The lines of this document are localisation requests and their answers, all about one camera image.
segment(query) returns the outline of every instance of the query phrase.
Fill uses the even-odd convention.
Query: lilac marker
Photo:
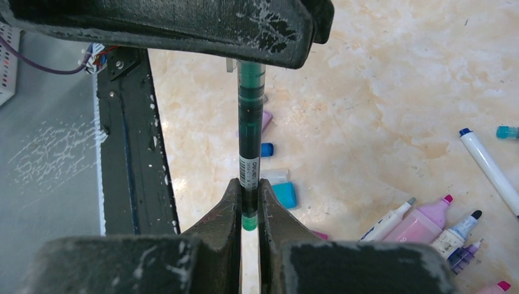
[[[447,195],[436,203],[418,207],[404,218],[383,241],[431,243],[445,226],[445,213],[451,202],[452,196]]]
[[[481,247],[482,241],[483,239],[466,248],[459,248],[454,251],[449,259],[447,259],[450,264],[450,270],[452,270],[454,274],[459,274],[469,265],[469,263],[471,263],[472,259],[476,256],[479,247]]]
[[[261,132],[265,131],[265,128],[272,120],[272,113],[266,110],[263,110],[263,118],[261,119]]]

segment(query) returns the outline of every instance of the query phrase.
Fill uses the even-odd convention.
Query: black metal frame
[[[146,49],[109,52],[97,76],[105,228],[113,234],[180,234]]]

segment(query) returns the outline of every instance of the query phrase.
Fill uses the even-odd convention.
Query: pink marker
[[[506,281],[501,281],[495,285],[488,286],[479,290],[476,294],[503,294],[510,289],[511,285]]]
[[[445,226],[445,213],[452,202],[452,196],[447,195],[442,200],[420,206],[398,224],[384,238],[384,242],[414,242],[431,243]]]

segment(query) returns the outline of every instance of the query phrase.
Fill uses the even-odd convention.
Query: pen label
[[[240,156],[240,184],[245,190],[258,188],[260,158],[246,159]]]

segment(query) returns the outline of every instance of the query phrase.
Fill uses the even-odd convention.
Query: cable
[[[117,47],[119,47],[119,46],[115,45],[115,46],[112,46],[106,50],[103,50],[103,51],[97,53],[94,57],[94,62],[92,64],[95,66],[99,66],[99,67],[103,66],[106,62],[106,54],[108,54],[108,52],[114,50]]]
[[[31,61],[27,57],[23,56],[20,52],[16,51],[13,47],[11,47],[11,45],[9,45],[9,43],[7,43],[6,40],[4,40],[4,38],[2,38],[2,37],[0,37],[0,45],[4,46],[7,49],[7,51],[11,52],[14,56],[16,56],[18,59],[22,60],[26,64],[29,64],[30,66],[32,66],[36,69],[42,70],[44,72],[49,72],[51,74],[56,74],[56,75],[73,75],[73,74],[77,74],[78,72],[81,72],[86,67],[86,63],[88,62],[88,59],[92,55],[92,44],[90,44],[90,46],[88,46],[88,49],[86,50],[86,53],[84,54],[83,62],[80,64],[80,66],[78,68],[76,68],[74,70],[57,70],[57,69],[50,69],[48,67],[41,66],[40,64],[37,64],[37,63]]]

